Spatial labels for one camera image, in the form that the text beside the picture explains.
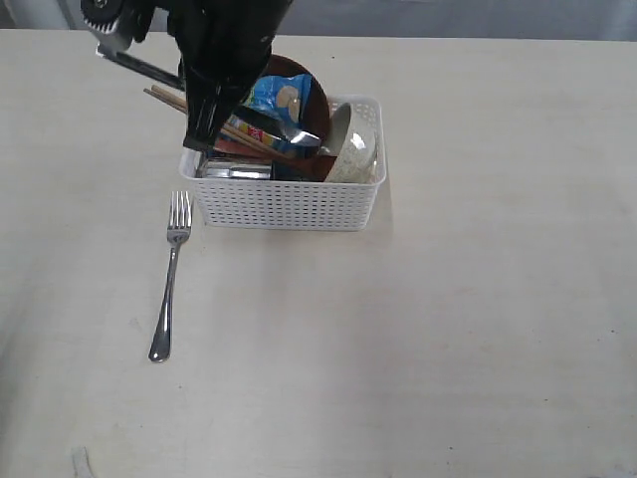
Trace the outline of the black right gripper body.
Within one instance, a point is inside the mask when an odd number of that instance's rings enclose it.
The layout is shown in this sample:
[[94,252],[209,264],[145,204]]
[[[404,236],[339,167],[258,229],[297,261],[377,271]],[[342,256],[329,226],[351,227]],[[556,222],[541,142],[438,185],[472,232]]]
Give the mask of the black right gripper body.
[[187,103],[183,145],[206,149],[269,63],[287,0],[173,1],[168,33],[181,54]]

